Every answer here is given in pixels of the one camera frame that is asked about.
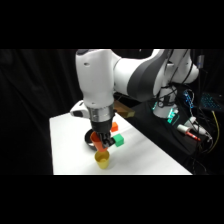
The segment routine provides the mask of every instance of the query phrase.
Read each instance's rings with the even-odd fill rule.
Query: white table
[[[90,121],[70,114],[50,119],[55,175],[191,175],[180,164],[116,114],[115,122],[125,144],[109,148],[110,165],[101,170],[95,152],[84,141]]]

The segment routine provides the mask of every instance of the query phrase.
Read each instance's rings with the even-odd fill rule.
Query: cable
[[[193,105],[193,102],[194,102],[194,92],[193,92],[191,89],[187,89],[187,90],[185,90],[185,91],[191,91],[192,94],[193,94],[193,98],[192,98],[192,100],[191,100],[191,105],[190,105],[190,113],[191,113],[191,116],[194,117],[194,116],[193,116],[193,113],[192,113],[192,109],[191,109],[191,107],[192,107],[192,105]]]
[[[213,116],[214,116],[214,118],[215,118],[215,122],[216,122],[216,125],[217,125],[218,136],[217,136],[217,139],[216,139],[216,142],[215,142],[214,146],[213,146],[212,149],[208,152],[208,154],[211,153],[211,152],[213,151],[213,149],[216,147],[216,145],[217,145],[217,143],[218,143],[218,141],[219,141],[219,138],[220,138],[220,128],[219,128],[219,123],[218,123],[218,120],[217,120],[217,118],[216,118],[215,112],[212,111],[212,113],[213,113]]]

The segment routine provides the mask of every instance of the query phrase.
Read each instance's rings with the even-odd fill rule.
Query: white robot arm
[[[114,91],[139,102],[150,100],[160,92],[161,99],[154,113],[163,117],[167,113],[164,110],[167,99],[163,96],[171,93],[168,101],[175,99],[173,90],[168,87],[169,82],[184,81],[191,65],[190,49],[154,49],[152,56],[143,60],[124,59],[110,49],[79,49],[76,68],[84,100],[72,108],[71,115],[89,118],[106,148],[110,146]],[[194,81],[197,75],[198,70],[194,66],[185,83]]]

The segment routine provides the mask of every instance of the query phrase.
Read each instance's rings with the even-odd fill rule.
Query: black background
[[[152,53],[152,49],[141,53],[139,49],[112,50],[126,58],[145,58]],[[0,49],[0,174],[53,174],[49,118],[68,113],[82,99],[76,51]],[[224,50],[204,52],[209,72],[205,90],[224,94]],[[223,122],[221,114],[218,119]],[[215,173],[222,173],[221,144],[222,139],[207,162]]]

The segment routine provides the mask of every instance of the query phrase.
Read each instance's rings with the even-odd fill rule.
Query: yellow cup
[[[95,160],[98,166],[105,170],[109,166],[110,153],[108,151],[105,152],[97,152],[95,154]]]

